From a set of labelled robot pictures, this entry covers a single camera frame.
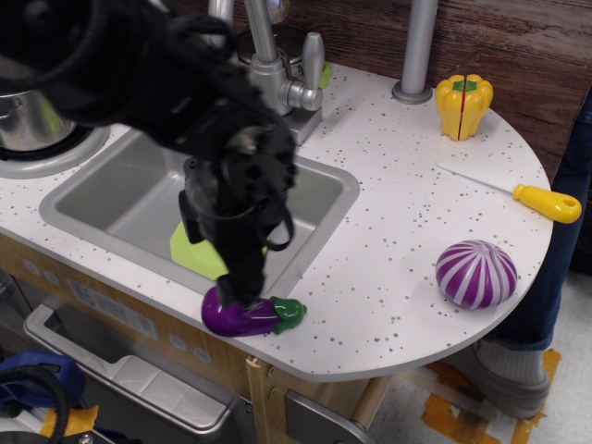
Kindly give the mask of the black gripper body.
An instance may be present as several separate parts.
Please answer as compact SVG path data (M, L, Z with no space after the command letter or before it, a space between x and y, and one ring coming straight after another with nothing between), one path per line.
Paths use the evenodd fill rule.
M237 198L221 168L195 157L183 163L184 189L179 211L190 243L209 241L239 288L246 279L264 277L264 249L285 250L295 227L287 208L288 191L273 190L266 177L256 179L264 194L252 203Z

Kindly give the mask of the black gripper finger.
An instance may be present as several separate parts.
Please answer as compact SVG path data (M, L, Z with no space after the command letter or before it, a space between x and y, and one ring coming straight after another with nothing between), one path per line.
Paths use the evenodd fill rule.
M216 281L218 299L222 305L237 303L244 305L241 289L238 288L229 274L219 277Z
M264 277L246 279L240 284L240 303L250 307L260 298L265 285Z

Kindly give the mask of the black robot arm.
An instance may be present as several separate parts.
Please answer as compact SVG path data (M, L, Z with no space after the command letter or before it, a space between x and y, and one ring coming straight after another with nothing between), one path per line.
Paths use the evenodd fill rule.
M225 264L219 300L248 307L263 292L270 233L291 222L295 143L232 49L223 21L147 1L1 5L2 90L38 90L78 124L121 123L184 153L189 240L209 241Z

